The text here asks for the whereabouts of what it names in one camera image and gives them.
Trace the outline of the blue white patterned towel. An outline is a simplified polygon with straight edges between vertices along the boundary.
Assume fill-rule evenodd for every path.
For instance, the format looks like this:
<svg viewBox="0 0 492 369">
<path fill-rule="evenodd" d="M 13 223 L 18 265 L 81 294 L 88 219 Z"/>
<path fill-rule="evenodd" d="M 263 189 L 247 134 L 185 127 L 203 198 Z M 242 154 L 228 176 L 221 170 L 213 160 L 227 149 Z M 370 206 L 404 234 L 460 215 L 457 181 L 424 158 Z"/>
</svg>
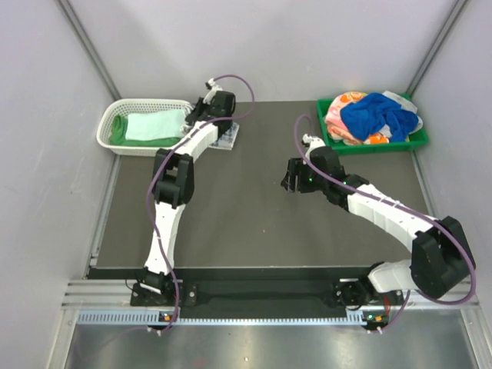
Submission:
<svg viewBox="0 0 492 369">
<path fill-rule="evenodd" d="M 209 148 L 231 151 L 238 136 L 239 124 L 233 122 L 231 127 L 216 141 L 209 145 Z"/>
</svg>

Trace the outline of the green microfiber towel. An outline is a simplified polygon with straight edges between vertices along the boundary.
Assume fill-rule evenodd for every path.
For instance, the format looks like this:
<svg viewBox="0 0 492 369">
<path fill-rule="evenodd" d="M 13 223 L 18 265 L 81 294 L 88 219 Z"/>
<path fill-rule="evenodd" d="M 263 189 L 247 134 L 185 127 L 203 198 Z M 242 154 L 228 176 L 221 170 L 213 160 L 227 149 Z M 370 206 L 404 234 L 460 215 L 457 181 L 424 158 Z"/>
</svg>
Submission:
<svg viewBox="0 0 492 369">
<path fill-rule="evenodd" d="M 127 147 L 170 147 L 177 144 L 182 138 L 166 138 L 158 139 L 154 141 L 132 141 L 125 138 L 125 132 L 127 128 L 128 117 L 123 115 L 116 115 L 111 122 L 111 134 L 109 136 L 109 143 L 114 146 L 127 146 Z"/>
</svg>

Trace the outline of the light mint towel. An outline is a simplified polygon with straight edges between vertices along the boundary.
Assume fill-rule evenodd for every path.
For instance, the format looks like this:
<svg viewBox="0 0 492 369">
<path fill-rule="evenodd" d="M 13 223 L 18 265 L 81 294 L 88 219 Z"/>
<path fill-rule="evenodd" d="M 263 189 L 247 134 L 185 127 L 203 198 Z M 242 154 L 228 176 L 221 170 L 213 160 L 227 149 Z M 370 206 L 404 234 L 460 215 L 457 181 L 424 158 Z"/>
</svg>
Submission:
<svg viewBox="0 0 492 369">
<path fill-rule="evenodd" d="M 132 141 L 182 138 L 181 126 L 184 123 L 185 112 L 181 109 L 133 113 L 128 116 L 125 138 Z"/>
</svg>

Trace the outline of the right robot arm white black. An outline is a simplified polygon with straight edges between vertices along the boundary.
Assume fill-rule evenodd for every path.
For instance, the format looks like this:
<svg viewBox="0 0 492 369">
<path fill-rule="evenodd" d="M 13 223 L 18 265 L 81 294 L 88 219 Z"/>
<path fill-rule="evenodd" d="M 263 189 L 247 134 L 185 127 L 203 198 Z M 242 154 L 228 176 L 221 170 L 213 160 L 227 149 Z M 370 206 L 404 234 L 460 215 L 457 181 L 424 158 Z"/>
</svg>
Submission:
<svg viewBox="0 0 492 369">
<path fill-rule="evenodd" d="M 364 302 L 376 304 L 387 292 L 409 290 L 443 304 L 442 297 L 465 279 L 470 290 L 459 302 L 474 296 L 476 263 L 457 219 L 439 220 L 384 195 L 367 179 L 346 173 L 328 146 L 289 159 L 281 185 L 289 192 L 321 192 L 330 203 L 369 221 L 409 250 L 407 260 L 381 262 L 368 270 L 358 286 Z"/>
</svg>

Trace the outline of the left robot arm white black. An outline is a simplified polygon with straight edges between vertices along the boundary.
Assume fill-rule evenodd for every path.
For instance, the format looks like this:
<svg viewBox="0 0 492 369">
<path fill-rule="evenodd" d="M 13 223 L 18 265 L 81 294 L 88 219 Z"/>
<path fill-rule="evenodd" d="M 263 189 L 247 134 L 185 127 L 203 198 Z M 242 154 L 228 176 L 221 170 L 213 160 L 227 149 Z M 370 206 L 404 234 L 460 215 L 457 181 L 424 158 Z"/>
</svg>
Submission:
<svg viewBox="0 0 492 369">
<path fill-rule="evenodd" d="M 179 143 L 155 155 L 149 194 L 153 236 L 145 267 L 132 287 L 133 306 L 172 306 L 179 300 L 174 270 L 179 222 L 194 194 L 194 163 L 232 126 L 236 97 L 216 91 L 201 98 L 185 118 L 188 130 Z"/>
</svg>

